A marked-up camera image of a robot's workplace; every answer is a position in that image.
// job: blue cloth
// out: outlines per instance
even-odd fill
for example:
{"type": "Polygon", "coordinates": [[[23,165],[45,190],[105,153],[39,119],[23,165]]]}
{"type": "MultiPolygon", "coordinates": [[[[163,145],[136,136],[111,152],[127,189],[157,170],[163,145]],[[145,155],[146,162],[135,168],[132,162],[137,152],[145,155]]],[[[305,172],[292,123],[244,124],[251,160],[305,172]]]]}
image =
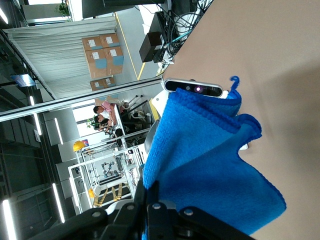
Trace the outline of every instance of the blue cloth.
{"type": "Polygon", "coordinates": [[[281,193],[239,149],[261,137],[251,115],[237,115],[241,96],[234,76],[227,99],[178,89],[170,94],[143,171],[148,189],[159,181],[159,198],[177,211],[198,207],[250,235],[286,209],[281,193]]]}

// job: screw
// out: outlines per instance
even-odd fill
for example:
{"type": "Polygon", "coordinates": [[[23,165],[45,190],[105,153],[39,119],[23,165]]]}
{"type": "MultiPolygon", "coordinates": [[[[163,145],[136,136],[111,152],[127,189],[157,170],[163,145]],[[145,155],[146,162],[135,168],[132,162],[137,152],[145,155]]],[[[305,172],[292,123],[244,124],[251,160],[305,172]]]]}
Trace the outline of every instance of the screw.
{"type": "Polygon", "coordinates": [[[185,215],[187,215],[187,216],[192,216],[193,214],[194,214],[194,212],[191,210],[191,209],[186,209],[186,210],[184,210],[184,212],[183,212],[185,215]]]}
{"type": "Polygon", "coordinates": [[[126,206],[126,209],[128,209],[128,210],[133,210],[134,208],[135,208],[134,205],[128,205],[128,206],[126,206]]]}
{"type": "Polygon", "coordinates": [[[101,212],[99,211],[95,211],[94,213],[92,213],[92,217],[97,218],[101,215],[101,212]]]}
{"type": "Polygon", "coordinates": [[[152,205],[153,209],[159,209],[161,208],[161,205],[159,203],[155,203],[152,205]]]}

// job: camera lens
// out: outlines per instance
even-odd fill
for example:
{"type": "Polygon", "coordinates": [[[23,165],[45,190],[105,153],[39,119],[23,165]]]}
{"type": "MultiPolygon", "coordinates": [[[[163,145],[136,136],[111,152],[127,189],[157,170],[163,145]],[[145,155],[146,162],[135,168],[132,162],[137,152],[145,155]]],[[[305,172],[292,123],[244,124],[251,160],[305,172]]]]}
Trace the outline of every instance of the camera lens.
{"type": "Polygon", "coordinates": [[[201,94],[203,91],[204,91],[204,88],[203,88],[202,86],[197,85],[197,86],[194,88],[194,92],[195,92],[195,93],[201,94]]]}

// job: white curtain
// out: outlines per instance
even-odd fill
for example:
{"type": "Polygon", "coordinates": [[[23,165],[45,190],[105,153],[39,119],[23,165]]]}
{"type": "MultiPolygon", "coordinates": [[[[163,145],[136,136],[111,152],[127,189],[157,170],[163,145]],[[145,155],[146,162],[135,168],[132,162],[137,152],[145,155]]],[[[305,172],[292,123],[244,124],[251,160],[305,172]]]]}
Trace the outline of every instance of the white curtain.
{"type": "Polygon", "coordinates": [[[116,32],[114,16],[4,30],[58,98],[91,92],[82,38],[116,32]]]}

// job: white label on box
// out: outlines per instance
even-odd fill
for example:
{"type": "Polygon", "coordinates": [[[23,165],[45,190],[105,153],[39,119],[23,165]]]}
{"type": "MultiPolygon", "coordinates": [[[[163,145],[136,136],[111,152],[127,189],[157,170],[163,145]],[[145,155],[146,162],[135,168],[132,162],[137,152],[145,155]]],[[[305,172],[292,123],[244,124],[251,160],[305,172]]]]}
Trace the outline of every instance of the white label on box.
{"type": "Polygon", "coordinates": [[[106,43],[107,43],[107,44],[113,44],[113,43],[114,43],[114,41],[112,41],[112,38],[111,38],[110,36],[107,36],[107,37],[105,38],[105,40],[106,40],[106,43]]]}
{"type": "Polygon", "coordinates": [[[94,60],[100,58],[100,57],[99,57],[99,53],[98,53],[97,51],[95,51],[95,52],[92,53],[92,57],[93,57],[94,60]]]}
{"type": "Polygon", "coordinates": [[[110,50],[110,53],[111,53],[111,56],[112,56],[112,57],[117,56],[117,52],[116,52],[115,49],[111,49],[111,50],[110,50]]]}
{"type": "Polygon", "coordinates": [[[90,48],[92,48],[92,47],[95,47],[96,46],[96,43],[95,43],[95,40],[88,40],[88,42],[89,42],[89,46],[90,46],[90,48]]]}
{"type": "Polygon", "coordinates": [[[106,82],[107,85],[110,85],[111,84],[110,78],[106,78],[105,82],[106,82]]]}

